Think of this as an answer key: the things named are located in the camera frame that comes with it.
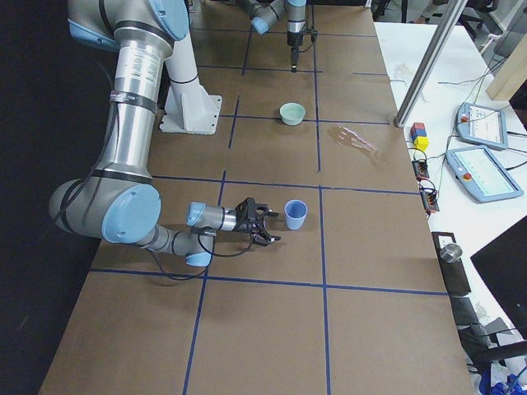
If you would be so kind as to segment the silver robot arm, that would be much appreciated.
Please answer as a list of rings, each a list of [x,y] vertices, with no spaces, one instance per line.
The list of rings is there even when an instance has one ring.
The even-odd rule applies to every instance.
[[[235,5],[249,16],[250,24],[260,35],[269,32],[284,16],[287,18],[287,45],[291,48],[292,72],[297,72],[300,47],[307,33],[306,4],[305,0],[274,0],[265,4],[254,0],[235,1]]]
[[[265,227],[271,211],[253,198],[235,208],[191,203],[189,232],[171,230],[158,222],[161,197],[147,161],[162,75],[170,77],[169,132],[213,133],[222,103],[199,82],[186,4],[71,1],[68,24],[76,41],[115,51],[118,62],[103,149],[86,178],[55,190],[49,214],[57,226],[110,243],[182,256],[194,267],[211,262],[219,230],[247,234],[252,244],[273,243],[276,238]]]

